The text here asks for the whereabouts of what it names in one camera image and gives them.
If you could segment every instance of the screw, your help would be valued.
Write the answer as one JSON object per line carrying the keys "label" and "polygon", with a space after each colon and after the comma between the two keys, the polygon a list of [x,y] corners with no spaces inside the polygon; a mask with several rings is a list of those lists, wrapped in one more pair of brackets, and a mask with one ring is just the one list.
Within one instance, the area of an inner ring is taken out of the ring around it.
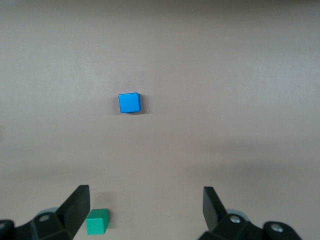
{"label": "screw", "polygon": [[49,217],[50,217],[49,215],[43,215],[42,217],[39,218],[39,222],[47,221]]}
{"label": "screw", "polygon": [[241,222],[240,218],[236,215],[232,215],[230,217],[231,222],[235,223],[235,224],[239,224]]}
{"label": "screw", "polygon": [[282,233],[284,231],[284,229],[279,224],[276,224],[276,223],[271,224],[271,228],[273,231],[276,231],[278,233]]}

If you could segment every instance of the cube front face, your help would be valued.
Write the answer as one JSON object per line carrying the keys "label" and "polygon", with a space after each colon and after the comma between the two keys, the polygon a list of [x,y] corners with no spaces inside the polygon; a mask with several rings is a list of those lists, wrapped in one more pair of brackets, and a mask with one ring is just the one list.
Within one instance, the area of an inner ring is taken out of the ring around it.
{"label": "cube front face", "polygon": [[86,217],[85,222],[88,235],[105,234],[109,225],[109,210],[93,209]]}
{"label": "cube front face", "polygon": [[139,112],[141,110],[140,94],[137,92],[119,94],[119,105],[122,114]]}

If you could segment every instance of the black bracket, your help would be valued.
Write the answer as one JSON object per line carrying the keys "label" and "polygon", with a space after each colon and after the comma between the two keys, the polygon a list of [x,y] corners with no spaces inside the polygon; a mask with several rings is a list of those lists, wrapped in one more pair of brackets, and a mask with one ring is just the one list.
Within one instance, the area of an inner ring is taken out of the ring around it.
{"label": "black bracket", "polygon": [[19,227],[0,220],[0,240],[72,240],[89,211],[89,186],[80,185],[55,212],[42,213]]}
{"label": "black bracket", "polygon": [[302,240],[289,225],[269,221],[263,229],[237,214],[228,214],[213,187],[204,187],[203,215],[208,230],[199,240]]}

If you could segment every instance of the cube top face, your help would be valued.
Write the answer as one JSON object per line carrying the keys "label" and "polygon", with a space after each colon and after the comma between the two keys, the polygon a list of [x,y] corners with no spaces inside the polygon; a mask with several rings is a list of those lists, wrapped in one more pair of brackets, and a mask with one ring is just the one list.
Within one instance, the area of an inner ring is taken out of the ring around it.
{"label": "cube top face", "polygon": [[140,94],[137,92],[119,94],[120,112],[136,113],[141,110]]}
{"label": "cube top face", "polygon": [[108,209],[93,209],[86,217],[86,231],[88,235],[105,234],[109,225]]}

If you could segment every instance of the beige floor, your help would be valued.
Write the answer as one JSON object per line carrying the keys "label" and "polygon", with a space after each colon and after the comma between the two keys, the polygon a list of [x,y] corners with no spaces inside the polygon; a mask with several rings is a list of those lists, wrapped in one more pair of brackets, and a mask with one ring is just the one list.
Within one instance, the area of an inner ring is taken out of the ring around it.
{"label": "beige floor", "polygon": [[76,240],[197,240],[213,186],[318,240],[320,1],[266,2],[1,0],[0,219],[89,184]]}

